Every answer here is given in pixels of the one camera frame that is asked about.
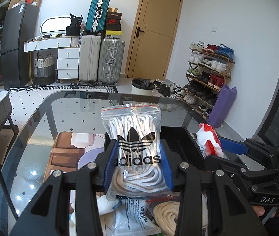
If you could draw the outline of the adidas shoelace bag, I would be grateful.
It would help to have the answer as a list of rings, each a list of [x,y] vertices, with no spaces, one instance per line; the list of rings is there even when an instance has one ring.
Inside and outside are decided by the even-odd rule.
[[[162,171],[159,105],[116,105],[102,109],[101,118],[109,138],[118,144],[107,197],[149,198],[168,192]]]

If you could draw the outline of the red white snack bag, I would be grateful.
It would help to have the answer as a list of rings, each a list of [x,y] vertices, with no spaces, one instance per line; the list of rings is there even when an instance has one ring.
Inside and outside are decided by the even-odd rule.
[[[216,131],[211,125],[200,123],[199,130],[196,133],[196,139],[204,158],[210,155],[221,158],[224,157],[222,144]]]

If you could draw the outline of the cream rope coil bag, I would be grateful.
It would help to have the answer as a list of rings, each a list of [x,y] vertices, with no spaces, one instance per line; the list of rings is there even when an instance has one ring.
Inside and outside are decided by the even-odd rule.
[[[175,235],[178,214],[178,201],[163,202],[153,209],[154,220],[165,235]]]

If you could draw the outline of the white blue plush toy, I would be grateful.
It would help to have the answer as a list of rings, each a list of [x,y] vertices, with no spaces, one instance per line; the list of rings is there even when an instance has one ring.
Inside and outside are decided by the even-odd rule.
[[[119,207],[119,205],[120,205],[120,201],[118,199],[109,201],[106,195],[102,195],[100,197],[97,196],[97,207],[100,216],[115,211]]]

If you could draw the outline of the white medicine pouch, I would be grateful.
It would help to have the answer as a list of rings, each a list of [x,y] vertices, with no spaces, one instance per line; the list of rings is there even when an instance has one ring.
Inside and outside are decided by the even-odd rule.
[[[159,235],[161,229],[147,216],[148,203],[143,199],[118,199],[119,207],[100,216],[103,235]]]

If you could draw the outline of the black cardboard box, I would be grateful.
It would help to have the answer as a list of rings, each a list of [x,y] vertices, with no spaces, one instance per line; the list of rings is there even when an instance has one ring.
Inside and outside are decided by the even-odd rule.
[[[183,162],[188,162],[199,170],[205,169],[203,155],[186,128],[162,126],[160,138],[166,140],[170,150],[179,154]]]

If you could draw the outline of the purple bag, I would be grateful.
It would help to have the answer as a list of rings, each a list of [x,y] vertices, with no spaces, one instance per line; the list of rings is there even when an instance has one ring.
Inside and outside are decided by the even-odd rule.
[[[223,85],[215,105],[213,106],[212,111],[207,119],[208,124],[214,128],[221,127],[228,112],[231,109],[231,106],[233,105],[236,96],[236,87],[229,88],[226,84]]]

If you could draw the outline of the shoe rack with shoes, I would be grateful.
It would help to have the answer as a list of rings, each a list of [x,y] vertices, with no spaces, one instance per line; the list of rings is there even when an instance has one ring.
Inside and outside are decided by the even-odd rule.
[[[190,50],[188,83],[183,87],[182,100],[208,119],[221,90],[231,79],[234,50],[202,41],[191,43]]]

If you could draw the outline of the silver suitcase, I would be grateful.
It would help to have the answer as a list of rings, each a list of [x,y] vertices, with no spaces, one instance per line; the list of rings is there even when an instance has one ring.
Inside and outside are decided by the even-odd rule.
[[[124,48],[125,42],[121,39],[102,40],[97,76],[99,85],[118,85]]]

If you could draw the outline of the woven laundry basket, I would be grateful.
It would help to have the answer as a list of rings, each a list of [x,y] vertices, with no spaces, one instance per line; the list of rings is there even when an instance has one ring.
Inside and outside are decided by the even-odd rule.
[[[50,85],[55,82],[55,57],[48,53],[46,57],[37,54],[36,72],[37,84],[40,86]]]

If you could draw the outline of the white suitcase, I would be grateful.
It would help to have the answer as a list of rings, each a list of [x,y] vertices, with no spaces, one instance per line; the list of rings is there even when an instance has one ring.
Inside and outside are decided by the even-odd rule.
[[[101,36],[82,36],[79,57],[79,80],[96,81],[100,56]]]

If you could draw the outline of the white drawer desk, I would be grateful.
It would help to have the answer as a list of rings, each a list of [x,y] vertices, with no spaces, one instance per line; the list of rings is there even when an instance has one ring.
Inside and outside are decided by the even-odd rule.
[[[52,37],[24,42],[24,52],[40,52],[55,56],[54,63],[57,78],[63,80],[78,80],[79,75],[79,37]]]

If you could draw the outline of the black bag on desk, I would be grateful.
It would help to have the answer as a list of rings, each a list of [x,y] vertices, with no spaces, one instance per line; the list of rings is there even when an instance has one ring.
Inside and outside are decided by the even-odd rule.
[[[83,17],[75,16],[72,13],[70,14],[71,22],[70,25],[66,27],[66,36],[79,36],[81,32],[81,23]]]

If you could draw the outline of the stacked shoe boxes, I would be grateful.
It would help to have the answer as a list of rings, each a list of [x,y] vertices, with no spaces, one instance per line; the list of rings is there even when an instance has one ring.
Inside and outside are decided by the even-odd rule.
[[[109,7],[105,21],[105,37],[120,39],[122,37],[121,30],[122,13],[117,8]]]

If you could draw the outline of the teal suitcase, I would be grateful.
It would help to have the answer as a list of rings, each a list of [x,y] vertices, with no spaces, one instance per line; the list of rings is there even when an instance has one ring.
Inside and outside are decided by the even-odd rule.
[[[100,35],[105,30],[106,14],[110,0],[92,0],[88,11],[86,32]]]

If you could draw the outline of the oval mirror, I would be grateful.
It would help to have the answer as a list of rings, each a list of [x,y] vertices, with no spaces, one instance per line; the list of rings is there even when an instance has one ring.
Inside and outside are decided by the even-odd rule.
[[[66,27],[71,23],[69,16],[50,17],[44,20],[40,26],[42,35],[65,34]]]

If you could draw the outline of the wooden door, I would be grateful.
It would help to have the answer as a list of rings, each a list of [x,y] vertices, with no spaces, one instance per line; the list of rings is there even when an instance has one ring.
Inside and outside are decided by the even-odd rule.
[[[165,79],[183,0],[139,0],[125,76]]]

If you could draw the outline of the black refrigerator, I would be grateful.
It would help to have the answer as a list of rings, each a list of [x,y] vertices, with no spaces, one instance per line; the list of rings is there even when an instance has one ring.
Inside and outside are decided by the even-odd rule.
[[[36,6],[23,3],[6,13],[0,57],[5,89],[24,86],[30,81],[24,42],[35,36],[38,11]]]

